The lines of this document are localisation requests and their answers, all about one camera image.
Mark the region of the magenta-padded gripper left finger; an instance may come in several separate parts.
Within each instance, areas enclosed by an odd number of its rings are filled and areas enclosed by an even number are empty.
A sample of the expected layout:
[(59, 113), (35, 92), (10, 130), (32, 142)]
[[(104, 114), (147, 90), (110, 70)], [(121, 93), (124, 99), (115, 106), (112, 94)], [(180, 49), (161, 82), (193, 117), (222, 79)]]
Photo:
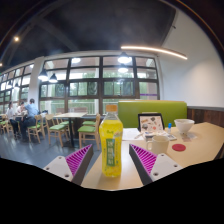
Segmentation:
[(87, 145), (66, 157), (56, 157), (44, 167), (44, 170), (81, 185), (92, 156), (93, 146)]

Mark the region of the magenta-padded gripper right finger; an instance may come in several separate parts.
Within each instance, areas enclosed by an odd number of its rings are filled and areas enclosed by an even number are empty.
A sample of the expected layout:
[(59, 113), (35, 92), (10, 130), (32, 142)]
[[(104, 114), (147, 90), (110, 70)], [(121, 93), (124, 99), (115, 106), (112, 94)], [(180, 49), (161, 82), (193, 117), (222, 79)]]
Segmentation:
[(134, 144), (129, 145), (129, 154), (143, 185), (150, 184), (182, 169), (166, 154), (156, 155)]

